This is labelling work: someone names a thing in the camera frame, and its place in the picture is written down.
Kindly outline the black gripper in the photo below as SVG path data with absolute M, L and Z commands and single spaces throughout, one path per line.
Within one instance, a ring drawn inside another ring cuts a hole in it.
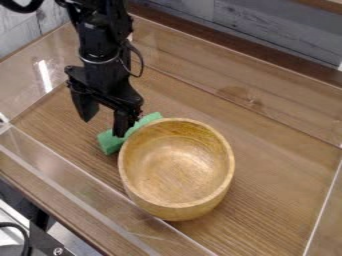
M 114 110 L 113 135 L 122 138 L 142 112 L 144 97 L 130 84 L 132 55 L 121 54 L 103 63 L 85 61 L 83 66 L 67 66 L 67 87 L 78 114 L 89 122 L 99 105 Z

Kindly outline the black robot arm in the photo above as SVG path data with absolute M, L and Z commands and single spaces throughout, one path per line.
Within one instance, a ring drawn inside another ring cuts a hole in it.
M 113 134 L 122 137 L 140 120 L 145 99 L 130 83 L 140 50 L 130 42 L 134 19 L 126 0 L 54 0 L 67 10 L 79 38 L 79 66 L 67 66 L 67 87 L 79 116 L 90 121 L 101 106 L 114 110 Z

